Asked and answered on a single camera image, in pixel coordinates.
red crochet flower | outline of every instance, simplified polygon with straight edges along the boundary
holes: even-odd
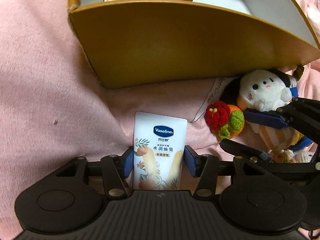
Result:
[[[221,127],[228,123],[230,107],[222,101],[217,101],[207,107],[204,119],[213,131],[219,131]]]

knitted toy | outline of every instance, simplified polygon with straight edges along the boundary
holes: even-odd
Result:
[[[211,131],[218,132],[220,139],[236,136],[244,127],[242,111],[237,106],[227,105],[222,101],[209,105],[204,119]]]
[[[276,69],[254,70],[233,80],[220,99],[227,103],[236,101],[242,111],[246,108],[260,112],[276,110],[289,104],[292,97],[298,96],[296,86],[302,73],[303,66],[298,66],[292,76]],[[303,150],[312,143],[311,140],[292,127],[276,129],[253,122],[247,123],[260,135],[275,162],[307,162],[313,155]]]

ribbed black surface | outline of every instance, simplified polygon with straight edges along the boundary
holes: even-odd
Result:
[[[65,235],[29,231],[17,240],[304,240],[293,231],[282,236],[256,236],[229,225],[214,204],[192,198],[188,191],[134,191],[111,201],[90,225]]]

blue strap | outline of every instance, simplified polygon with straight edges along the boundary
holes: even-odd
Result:
[[[282,129],[288,127],[288,124],[284,122],[280,117],[271,116],[264,114],[263,112],[251,112],[251,111],[244,111],[244,118],[248,122],[268,126],[275,129]]]
[[[291,95],[292,95],[293,98],[297,98],[298,97],[298,89],[297,89],[297,87],[290,88],[290,91],[291,91]]]
[[[291,145],[288,149],[292,150],[293,152],[296,152],[296,151],[301,150],[305,147],[308,147],[311,143],[312,143],[312,141],[307,136],[304,136],[300,139],[300,141],[298,141],[297,144]]]

open cardboard box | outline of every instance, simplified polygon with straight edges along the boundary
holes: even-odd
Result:
[[[295,0],[68,0],[68,12],[108,89],[294,69],[320,58]]]

